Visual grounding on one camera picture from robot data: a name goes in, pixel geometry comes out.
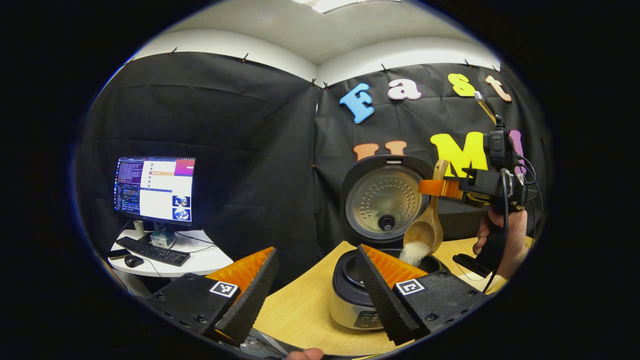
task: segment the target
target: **letter f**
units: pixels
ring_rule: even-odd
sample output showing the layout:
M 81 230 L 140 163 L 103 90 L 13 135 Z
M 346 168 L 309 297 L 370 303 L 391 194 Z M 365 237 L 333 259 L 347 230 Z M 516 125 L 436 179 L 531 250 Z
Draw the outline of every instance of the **letter f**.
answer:
M 369 85 L 360 83 L 340 99 L 340 103 L 345 104 L 355 116 L 353 122 L 356 124 L 361 123 L 369 115 L 373 114 L 373 108 L 364 104 L 365 102 L 370 104 L 372 101 L 371 96 L 364 92 L 364 90 L 368 89 Z

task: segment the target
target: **human hand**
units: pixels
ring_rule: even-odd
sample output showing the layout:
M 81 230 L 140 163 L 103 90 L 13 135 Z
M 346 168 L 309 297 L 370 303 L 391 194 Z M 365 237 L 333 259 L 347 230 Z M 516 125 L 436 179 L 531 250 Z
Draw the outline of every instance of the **human hand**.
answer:
M 312 347 L 302 352 L 292 351 L 285 360 L 320 360 L 323 356 L 324 352 L 322 350 Z
M 486 238 L 490 233 L 490 223 L 493 222 L 498 227 L 504 227 L 504 215 L 498 214 L 493 206 L 487 211 L 480 221 L 480 229 L 478 230 L 478 241 L 473 246 L 475 255 L 480 254 L 482 247 L 486 243 Z M 513 273 L 522 264 L 527 256 L 529 249 L 525 246 L 527 239 L 527 211 L 521 210 L 509 214 L 509 229 L 507 232 L 507 244 L 504 248 L 504 256 L 498 267 L 496 275 L 500 275 L 505 279 L 510 279 Z

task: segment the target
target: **letter m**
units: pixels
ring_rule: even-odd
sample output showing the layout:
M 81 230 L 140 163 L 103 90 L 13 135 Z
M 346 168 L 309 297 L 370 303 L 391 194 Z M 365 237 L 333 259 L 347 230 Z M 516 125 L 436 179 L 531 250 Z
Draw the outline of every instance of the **letter m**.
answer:
M 467 173 L 462 171 L 462 168 L 468 167 L 469 164 L 473 168 L 488 170 L 483 149 L 482 133 L 477 131 L 468 133 L 463 150 L 458 147 L 458 144 L 449 134 L 433 135 L 431 142 L 438 148 L 438 159 L 445 159 L 451 164 L 447 168 L 446 176 L 453 176 L 451 172 L 451 167 L 453 167 L 459 177 L 466 177 Z

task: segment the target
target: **computer monitor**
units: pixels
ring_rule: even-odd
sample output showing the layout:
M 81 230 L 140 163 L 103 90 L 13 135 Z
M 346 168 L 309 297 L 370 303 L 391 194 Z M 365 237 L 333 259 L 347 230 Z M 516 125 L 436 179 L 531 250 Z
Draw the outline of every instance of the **computer monitor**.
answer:
M 131 218 L 192 226 L 195 158 L 135 156 L 118 159 L 113 205 Z

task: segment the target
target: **rice cooker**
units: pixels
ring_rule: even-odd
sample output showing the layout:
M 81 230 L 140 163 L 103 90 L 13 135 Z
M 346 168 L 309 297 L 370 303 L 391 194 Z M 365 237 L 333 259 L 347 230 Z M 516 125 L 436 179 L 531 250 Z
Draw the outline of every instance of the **rice cooker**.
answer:
M 429 196 L 418 192 L 420 180 L 432 177 L 433 168 L 411 156 L 377 155 L 359 161 L 347 173 L 340 192 L 340 224 L 347 241 L 398 258 L 404 232 L 429 203 Z M 335 265 L 331 317 L 350 329 L 382 329 L 355 253 L 344 253 Z M 434 256 L 425 257 L 418 268 L 427 273 L 449 270 Z

